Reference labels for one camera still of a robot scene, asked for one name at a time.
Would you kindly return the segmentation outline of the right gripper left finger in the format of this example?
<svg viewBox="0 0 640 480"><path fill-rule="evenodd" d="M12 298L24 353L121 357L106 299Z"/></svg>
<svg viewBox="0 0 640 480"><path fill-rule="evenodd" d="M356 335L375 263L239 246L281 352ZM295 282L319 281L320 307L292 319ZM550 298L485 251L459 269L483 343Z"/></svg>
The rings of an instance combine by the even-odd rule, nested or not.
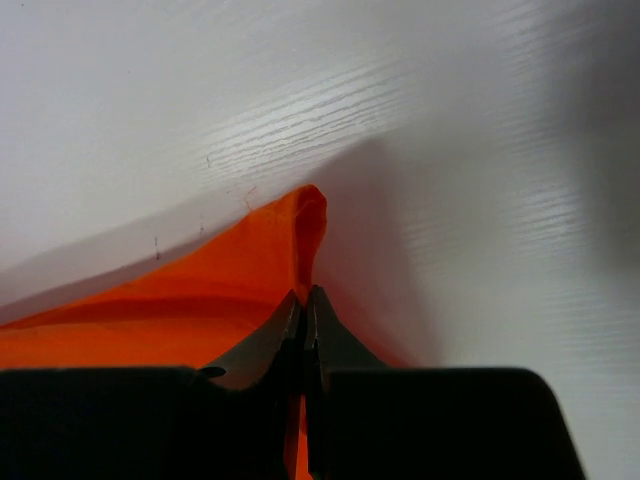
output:
<svg viewBox="0 0 640 480"><path fill-rule="evenodd" d="M294 294L202 368L9 369L5 479L291 479L296 473Z"/></svg>

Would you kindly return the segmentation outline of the orange t shirt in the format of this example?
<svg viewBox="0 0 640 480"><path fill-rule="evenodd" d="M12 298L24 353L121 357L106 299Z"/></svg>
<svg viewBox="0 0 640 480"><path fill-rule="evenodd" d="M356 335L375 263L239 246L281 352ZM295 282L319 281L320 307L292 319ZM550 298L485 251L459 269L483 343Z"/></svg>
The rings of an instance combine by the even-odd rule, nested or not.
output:
<svg viewBox="0 0 640 480"><path fill-rule="evenodd" d="M14 320L1 328L1 364L201 366L287 293L306 299L326 211L317 187L300 187L136 280Z"/></svg>

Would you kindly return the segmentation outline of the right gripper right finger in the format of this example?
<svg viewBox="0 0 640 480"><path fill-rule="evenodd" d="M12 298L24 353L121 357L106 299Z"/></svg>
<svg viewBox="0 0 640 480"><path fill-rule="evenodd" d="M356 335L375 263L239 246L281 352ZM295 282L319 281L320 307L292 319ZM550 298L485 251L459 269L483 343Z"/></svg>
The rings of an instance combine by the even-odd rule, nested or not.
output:
<svg viewBox="0 0 640 480"><path fill-rule="evenodd" d="M306 305L308 468L315 479L581 479L549 385L523 368L394 368Z"/></svg>

